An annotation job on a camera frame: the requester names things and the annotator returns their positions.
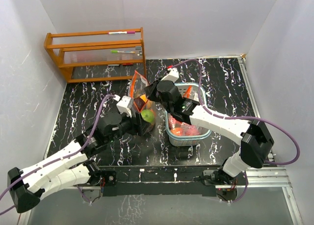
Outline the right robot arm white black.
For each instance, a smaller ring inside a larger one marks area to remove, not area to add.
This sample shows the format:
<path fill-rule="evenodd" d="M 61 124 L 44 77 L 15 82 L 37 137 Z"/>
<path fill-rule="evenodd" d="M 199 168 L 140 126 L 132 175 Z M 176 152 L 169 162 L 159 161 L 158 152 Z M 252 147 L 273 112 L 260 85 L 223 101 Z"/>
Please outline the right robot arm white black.
<path fill-rule="evenodd" d="M 239 145 L 240 149 L 226 159 L 218 170 L 201 179 L 212 184 L 230 184 L 248 168 L 263 167 L 274 140 L 264 122 L 257 118 L 236 119 L 211 112 L 205 104 L 182 97 L 172 81 L 157 80 L 145 87 L 150 101 L 160 103 L 177 121 L 202 127 Z"/>

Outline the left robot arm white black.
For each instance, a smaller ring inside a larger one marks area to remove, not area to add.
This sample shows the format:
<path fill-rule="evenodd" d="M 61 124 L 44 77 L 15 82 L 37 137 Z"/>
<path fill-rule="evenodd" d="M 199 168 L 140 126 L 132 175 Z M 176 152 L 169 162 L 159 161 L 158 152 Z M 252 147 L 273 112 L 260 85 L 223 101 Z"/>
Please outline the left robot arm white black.
<path fill-rule="evenodd" d="M 92 157 L 124 134 L 142 136 L 155 124 L 151 110 L 126 113 L 109 112 L 97 117 L 94 125 L 66 147 L 28 168 L 8 172 L 8 188 L 18 213 L 24 213 L 47 196 L 71 186 L 90 184 L 114 186 L 116 172 L 101 170 Z"/>

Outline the green apple toy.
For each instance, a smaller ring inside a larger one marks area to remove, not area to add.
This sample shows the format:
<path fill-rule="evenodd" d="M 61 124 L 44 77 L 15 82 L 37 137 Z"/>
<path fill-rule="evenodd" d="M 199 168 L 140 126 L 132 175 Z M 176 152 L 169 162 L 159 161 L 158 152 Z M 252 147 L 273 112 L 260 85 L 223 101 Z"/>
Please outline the green apple toy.
<path fill-rule="evenodd" d="M 143 110 L 141 112 L 141 117 L 143 118 L 144 121 L 149 122 L 151 124 L 153 124 L 155 121 L 154 112 L 150 109 Z"/>

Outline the yellow lemon toy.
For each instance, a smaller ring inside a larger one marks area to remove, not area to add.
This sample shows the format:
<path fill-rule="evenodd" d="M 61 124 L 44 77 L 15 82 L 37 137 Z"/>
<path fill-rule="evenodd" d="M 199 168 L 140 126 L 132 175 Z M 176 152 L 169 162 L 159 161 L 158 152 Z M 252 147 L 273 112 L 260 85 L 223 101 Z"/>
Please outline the yellow lemon toy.
<path fill-rule="evenodd" d="M 147 101 L 148 101 L 148 98 L 146 97 L 145 94 L 141 95 L 140 98 L 141 98 L 144 102 L 147 102 Z"/>

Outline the light blue plastic basket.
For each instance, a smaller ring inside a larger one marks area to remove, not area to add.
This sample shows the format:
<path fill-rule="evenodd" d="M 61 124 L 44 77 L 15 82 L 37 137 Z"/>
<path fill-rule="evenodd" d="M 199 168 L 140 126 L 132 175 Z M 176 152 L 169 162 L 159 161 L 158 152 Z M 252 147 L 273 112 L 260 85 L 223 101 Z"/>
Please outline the light blue plastic basket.
<path fill-rule="evenodd" d="M 175 83 L 175 85 L 176 85 L 176 87 L 181 86 L 181 85 L 183 85 L 184 87 L 186 85 L 192 85 L 193 90 L 196 91 L 198 94 L 198 86 L 199 85 L 197 83 Z M 208 130 L 204 127 L 201 127 L 201 134 L 198 136 L 191 136 L 191 137 L 174 136 L 170 133 L 170 130 L 168 129 L 168 122 L 167 122 L 167 120 L 168 120 L 167 114 L 168 113 L 166 111 L 164 111 L 164 114 L 165 114 L 166 133 L 168 134 L 170 143 L 173 146 L 182 147 L 182 146 L 197 145 L 200 143 L 201 140 L 206 139 L 211 134 L 211 130 Z"/>

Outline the orange persimmon toy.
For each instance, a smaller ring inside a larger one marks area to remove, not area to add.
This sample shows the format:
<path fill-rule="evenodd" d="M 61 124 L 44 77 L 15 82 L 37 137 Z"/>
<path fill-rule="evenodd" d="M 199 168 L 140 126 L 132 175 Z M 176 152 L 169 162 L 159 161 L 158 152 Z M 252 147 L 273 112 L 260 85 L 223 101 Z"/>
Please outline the orange persimmon toy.
<path fill-rule="evenodd" d="M 148 132 L 152 131 L 154 128 L 154 125 L 155 125 L 154 121 L 151 123 L 145 123 L 144 133 L 148 133 Z"/>

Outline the clear zip bag orange zipper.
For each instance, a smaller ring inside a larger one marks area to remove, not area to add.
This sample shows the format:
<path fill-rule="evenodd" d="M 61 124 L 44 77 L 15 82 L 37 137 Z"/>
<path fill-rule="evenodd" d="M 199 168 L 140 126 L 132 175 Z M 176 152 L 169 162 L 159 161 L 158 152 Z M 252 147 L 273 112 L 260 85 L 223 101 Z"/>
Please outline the clear zip bag orange zipper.
<path fill-rule="evenodd" d="M 140 136 L 150 132 L 155 125 L 155 103 L 148 99 L 145 92 L 148 86 L 147 79 L 135 71 L 129 87 L 129 97 L 133 100 L 131 113 Z"/>

